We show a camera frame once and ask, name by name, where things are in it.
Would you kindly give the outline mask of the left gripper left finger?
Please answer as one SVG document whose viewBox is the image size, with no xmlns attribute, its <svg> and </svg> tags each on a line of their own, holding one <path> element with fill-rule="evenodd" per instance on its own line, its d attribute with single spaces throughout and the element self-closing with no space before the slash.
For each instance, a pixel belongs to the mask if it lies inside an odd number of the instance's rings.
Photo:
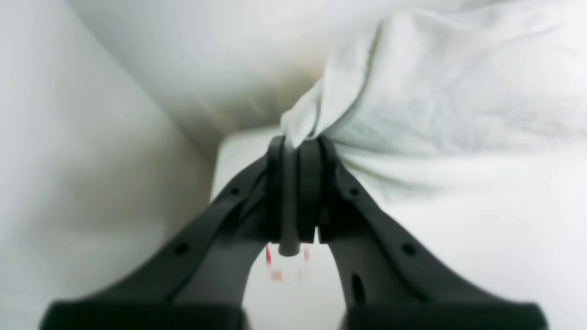
<svg viewBox="0 0 587 330">
<path fill-rule="evenodd" d="M 283 233 L 283 136 L 165 247 L 114 285 L 48 308 L 43 330 L 243 330 L 252 263 Z"/>
</svg>

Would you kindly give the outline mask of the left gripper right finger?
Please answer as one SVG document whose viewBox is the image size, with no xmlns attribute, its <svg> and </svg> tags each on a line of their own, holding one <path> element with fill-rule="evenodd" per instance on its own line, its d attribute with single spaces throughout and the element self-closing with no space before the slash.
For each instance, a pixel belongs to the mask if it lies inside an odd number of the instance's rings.
<svg viewBox="0 0 587 330">
<path fill-rule="evenodd" d="M 473 285 L 380 209 L 329 140 L 297 150 L 297 236 L 335 258 L 346 330 L 546 330 L 534 303 Z"/>
</svg>

